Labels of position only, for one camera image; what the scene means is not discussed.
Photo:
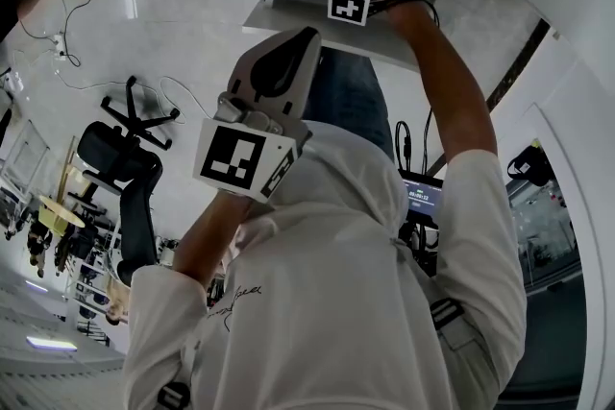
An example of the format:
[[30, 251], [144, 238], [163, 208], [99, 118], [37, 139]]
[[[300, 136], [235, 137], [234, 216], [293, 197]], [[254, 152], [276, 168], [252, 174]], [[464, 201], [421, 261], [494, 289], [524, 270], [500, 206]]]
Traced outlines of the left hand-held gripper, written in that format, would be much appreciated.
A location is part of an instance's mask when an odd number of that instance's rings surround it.
[[321, 46], [316, 29], [294, 29], [270, 36], [238, 59], [229, 92], [219, 96], [215, 115], [203, 121], [195, 179], [261, 204], [271, 199], [312, 137], [298, 118]]

